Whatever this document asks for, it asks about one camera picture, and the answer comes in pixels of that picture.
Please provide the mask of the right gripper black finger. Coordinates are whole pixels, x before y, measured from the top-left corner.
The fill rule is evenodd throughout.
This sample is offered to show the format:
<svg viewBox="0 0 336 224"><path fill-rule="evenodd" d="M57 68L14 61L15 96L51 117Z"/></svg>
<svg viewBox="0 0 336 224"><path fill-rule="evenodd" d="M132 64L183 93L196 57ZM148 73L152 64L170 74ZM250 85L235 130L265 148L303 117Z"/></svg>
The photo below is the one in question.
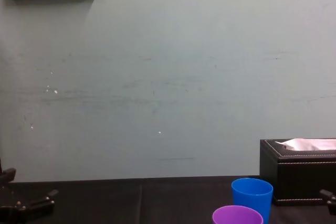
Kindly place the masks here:
<svg viewBox="0 0 336 224"><path fill-rule="evenodd" d="M335 194L331 191L322 189L320 190L320 196L322 200L325 202L329 214L335 217Z"/></svg>

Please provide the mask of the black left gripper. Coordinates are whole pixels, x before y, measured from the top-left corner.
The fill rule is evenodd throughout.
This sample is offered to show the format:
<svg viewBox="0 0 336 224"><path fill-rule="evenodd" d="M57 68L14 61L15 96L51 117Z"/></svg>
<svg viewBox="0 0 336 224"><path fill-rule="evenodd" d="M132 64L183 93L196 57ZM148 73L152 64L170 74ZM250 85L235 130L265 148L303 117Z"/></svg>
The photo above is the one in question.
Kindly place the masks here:
<svg viewBox="0 0 336 224"><path fill-rule="evenodd" d="M1 169L1 190L8 186L15 179L16 169L9 168ZM1 223L26 223L27 215L49 214L55 208L54 197L59 194L59 191L54 189L48 192L45 196L23 203L17 201L14 206L1 206Z"/></svg>

